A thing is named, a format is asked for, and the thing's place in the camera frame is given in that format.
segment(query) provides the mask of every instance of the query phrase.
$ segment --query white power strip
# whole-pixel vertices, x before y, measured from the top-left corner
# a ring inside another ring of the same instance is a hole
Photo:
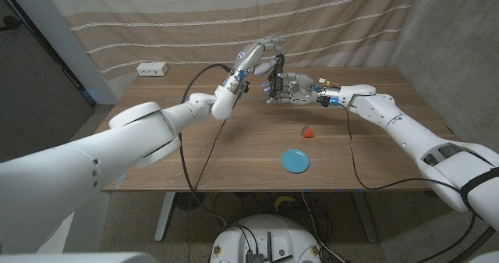
[[[167,71],[166,62],[144,62],[137,67],[139,76],[164,76]]]

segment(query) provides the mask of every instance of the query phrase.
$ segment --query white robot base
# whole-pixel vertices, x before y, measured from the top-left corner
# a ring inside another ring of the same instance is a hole
[[[261,256],[256,253],[255,241]],[[217,237],[210,262],[253,263],[263,262],[264,259],[280,262],[279,259],[283,259],[282,262],[290,263],[319,263],[319,250],[312,234],[296,222],[279,215],[252,215],[229,226]],[[253,254],[246,258],[248,251]]]

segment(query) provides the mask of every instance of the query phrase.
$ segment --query red object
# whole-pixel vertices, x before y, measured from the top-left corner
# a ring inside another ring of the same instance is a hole
[[[309,126],[303,127],[302,136],[305,138],[312,138],[313,137],[312,129]]]

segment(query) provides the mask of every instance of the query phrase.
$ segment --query black cable cluster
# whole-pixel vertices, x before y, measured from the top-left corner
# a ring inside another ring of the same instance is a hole
[[[353,171],[356,174],[356,178],[359,181],[360,185],[362,185],[362,187],[364,187],[367,190],[379,190],[379,189],[388,188],[388,187],[391,187],[391,186],[394,186],[394,185],[397,185],[397,184],[400,184],[400,183],[404,183],[404,182],[410,182],[410,181],[427,181],[427,182],[437,183],[437,184],[449,187],[452,190],[455,190],[456,192],[460,193],[460,191],[459,191],[458,188],[456,188],[456,187],[454,187],[454,186],[452,186],[450,184],[447,184],[447,183],[444,183],[444,182],[441,182],[441,181],[437,181],[437,180],[433,180],[433,179],[427,179],[427,178],[408,178],[408,179],[402,179],[402,180],[390,183],[388,185],[379,186],[379,187],[367,187],[366,185],[364,185],[364,183],[360,180],[359,175],[357,174],[356,160],[355,160],[355,157],[354,157],[354,154],[353,154],[352,131],[350,130],[350,116],[349,116],[349,112],[348,112],[348,110],[346,109],[345,106],[342,106],[342,107],[343,107],[343,109],[345,110],[345,113],[346,113],[346,118],[347,118],[346,122],[347,122],[347,127],[349,129],[350,153],[352,154]],[[423,263],[423,262],[429,261],[430,259],[433,259],[433,258],[435,258],[437,256],[440,256],[440,255],[444,254],[445,252],[448,252],[450,249],[454,248],[455,246],[457,246],[459,243],[461,243],[469,235],[469,233],[471,232],[473,226],[475,225],[475,220],[476,220],[476,213],[474,211],[472,211],[472,219],[471,219],[471,222],[469,223],[469,227],[465,231],[465,233],[458,240],[456,240],[453,244],[451,244],[449,247],[445,248],[444,250],[439,251],[436,254],[431,255],[431,256],[429,256],[427,258],[424,258],[421,261],[418,261],[418,263]],[[460,255],[458,255],[456,258],[454,258],[451,262],[461,262],[461,261],[464,261],[467,257],[469,257],[472,254],[471,251],[472,250],[476,251],[476,249],[478,249],[478,247],[480,247],[483,243],[485,243],[485,241],[483,239],[490,238],[490,236],[494,233],[494,231],[495,231],[494,228],[492,228],[491,226],[489,226],[489,228],[482,234],[482,236],[480,236],[477,240],[475,240],[475,242],[466,251],[463,251]]]
[[[216,63],[216,64],[212,64],[212,65],[209,65],[205,68],[203,68],[201,71],[198,72],[198,74],[196,74],[194,76],[194,78],[191,79],[190,83],[187,85],[186,87],[186,90],[184,92],[184,95],[182,96],[182,103],[184,103],[186,101],[186,98],[187,98],[187,94],[189,93],[189,89],[192,87],[192,85],[194,84],[194,82],[197,80],[197,78],[199,78],[199,76],[201,76],[204,72],[206,72],[207,70],[211,69],[211,68],[214,68],[214,67],[221,67],[223,69],[225,69],[225,71],[227,71],[228,73],[231,72],[231,69],[228,68],[226,65],[224,64],[221,64],[221,63]],[[450,184],[447,184],[447,183],[444,183],[444,182],[441,182],[441,181],[437,181],[437,180],[434,180],[434,179],[426,179],[426,178],[409,178],[409,179],[403,179],[403,180],[399,180],[397,182],[393,182],[393,183],[390,183],[388,185],[384,185],[384,186],[380,186],[380,187],[367,187],[359,178],[359,175],[357,173],[357,168],[356,168],[356,163],[355,163],[355,156],[353,154],[353,145],[352,145],[352,131],[350,129],[350,117],[349,117],[349,113],[346,109],[346,107],[342,106],[345,110],[345,113],[347,115],[347,127],[348,127],[348,130],[349,130],[349,137],[350,137],[350,151],[351,151],[351,154],[352,154],[352,164],[353,164],[353,170],[354,170],[354,173],[356,175],[356,178],[357,180],[359,181],[360,185],[362,187],[364,187],[365,189],[367,190],[379,190],[379,189],[384,189],[384,188],[387,188],[387,187],[391,187],[391,186],[394,186],[394,185],[397,185],[397,184],[400,184],[400,183],[404,183],[404,182],[410,182],[410,181],[427,181],[427,182],[432,182],[432,183],[437,183],[437,184],[440,184],[440,185],[443,185],[443,186],[446,186],[446,187],[449,187],[451,188],[452,190],[455,190],[456,192],[459,193],[459,189],[457,189],[456,187],[450,185]],[[217,138],[218,138],[218,135],[220,134],[223,126],[225,125],[225,122],[227,120],[225,120],[222,124],[221,124],[221,127],[220,127],[220,130],[218,131],[217,133],[217,136],[215,137],[214,139],[214,143],[212,144],[211,146],[211,150],[210,150],[210,154],[208,155],[207,157],[207,160],[206,162],[204,163],[204,166],[203,166],[203,169],[201,170],[201,174],[199,176],[199,179],[197,180],[196,182],[196,187],[194,188],[190,182],[190,179],[189,179],[189,174],[187,172],[187,168],[186,168],[186,161],[185,161],[185,157],[184,157],[184,153],[183,153],[183,147],[182,147],[182,134],[179,133],[179,139],[180,139],[180,142],[181,142],[181,145],[180,145],[180,159],[182,161],[182,168],[183,168],[183,172],[184,172],[184,176],[186,177],[186,181],[187,181],[187,184],[189,186],[189,189],[191,191],[191,194],[193,195],[193,199],[191,199],[190,203],[189,203],[189,208],[192,204],[192,201],[195,200],[198,202],[198,204],[200,205],[200,207],[202,207],[205,211],[207,211],[208,213],[210,213],[211,215],[213,215],[214,217],[216,217],[217,221],[218,221],[218,224],[220,224],[221,228],[222,228],[222,231],[229,228],[229,227],[239,227],[239,229],[241,229],[241,232],[242,234],[244,235],[244,237],[246,238],[246,242],[248,244],[248,247],[250,247],[250,242],[248,241],[248,237],[246,236],[246,234],[244,233],[244,231],[242,229],[246,229],[248,230],[251,235],[253,236],[253,239],[255,241],[255,249],[256,249],[256,252],[257,254],[259,253],[258,251],[258,243],[257,243],[257,239],[256,237],[254,236],[253,232],[244,227],[244,226],[241,226],[240,224],[238,224],[236,222],[235,225],[232,225],[232,226],[227,226],[227,222],[225,221],[225,219],[223,219],[220,215],[218,215],[216,212],[215,212],[215,202],[217,200],[217,198],[222,194],[222,193],[219,193],[215,199],[214,199],[214,203],[213,203],[213,211],[210,211],[208,208],[206,208],[204,206],[204,204],[198,199],[197,195],[196,195],[196,189],[197,189],[197,186],[200,182],[200,179],[201,179],[201,176],[203,175],[203,172],[204,170],[206,169],[206,166],[207,166],[207,163],[208,161],[210,160],[210,157],[211,157],[211,154],[213,152],[213,149],[214,149],[214,146],[215,146],[215,143],[217,141]],[[264,210],[265,207],[257,200],[257,198],[253,195],[253,193],[251,193],[253,199],[255,200],[256,203],[258,203],[259,206],[261,206]],[[246,210],[245,207],[244,207],[244,203],[242,202],[242,208],[243,210]],[[318,229],[318,231],[320,232],[317,232],[317,237],[319,237],[319,240],[324,242],[325,244],[325,247],[327,247],[327,249],[330,249],[328,246],[327,246],[327,242],[329,240],[331,240],[331,238],[333,237],[333,222],[332,222],[332,219],[331,217],[329,216],[329,207],[325,204],[325,202],[323,202],[322,200],[319,200],[319,199],[312,199],[312,202],[311,202],[311,205],[308,206],[308,208],[310,210],[310,216],[313,218],[313,220],[316,222],[316,223],[319,223],[319,219],[320,218],[326,218],[326,232],[323,233],[323,231],[321,229]],[[476,220],[476,213],[474,211],[472,211],[472,220],[469,224],[469,227],[468,229],[465,231],[465,233],[457,240],[455,241],[451,246],[447,247],[446,249],[432,255],[432,256],[429,256],[428,258],[425,258],[421,261],[419,261],[418,263],[423,263],[425,261],[429,261],[430,259],[433,259],[437,256],[440,256],[442,255],[443,253],[449,251],[450,249],[454,248],[455,246],[457,246],[459,243],[461,243],[470,233],[471,229],[473,228],[474,224],[475,224],[475,220]],[[189,210],[188,210],[188,221],[187,221],[187,241],[188,241],[188,246],[189,246],[189,253],[187,254],[187,261],[189,262],[189,256],[190,256],[190,234],[189,234],[189,222],[190,222],[190,213],[189,213]],[[482,236],[480,236],[465,252],[461,253],[458,257],[456,257],[455,259],[453,259],[452,262],[458,262],[458,261],[461,261],[461,260],[465,260],[468,256],[470,256],[474,251],[476,251],[476,249],[478,249],[478,247],[480,247],[486,240],[488,240],[488,238],[490,238],[492,236],[492,234],[494,234],[495,230],[491,227],[489,227],[484,233]],[[322,247],[320,249],[320,261],[324,263],[324,257],[323,257],[323,251],[326,250],[326,252],[328,252],[328,260],[327,261],[335,261],[335,258],[333,256],[331,256],[331,253],[327,250],[326,248]]]

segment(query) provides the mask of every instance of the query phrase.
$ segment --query table leg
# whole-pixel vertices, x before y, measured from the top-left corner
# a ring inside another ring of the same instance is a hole
[[[165,198],[163,199],[163,206],[161,207],[161,213],[157,221],[156,233],[154,234],[154,240],[158,243],[163,241],[165,238],[166,231],[168,230],[168,225],[170,224],[170,217],[173,213],[173,200],[175,199],[175,192],[166,192]]]
[[[373,217],[367,204],[366,195],[363,192],[353,192],[352,194],[360,215],[360,221],[362,221],[364,231],[366,232],[367,240],[370,243],[376,243],[378,241],[376,229],[374,228]]]

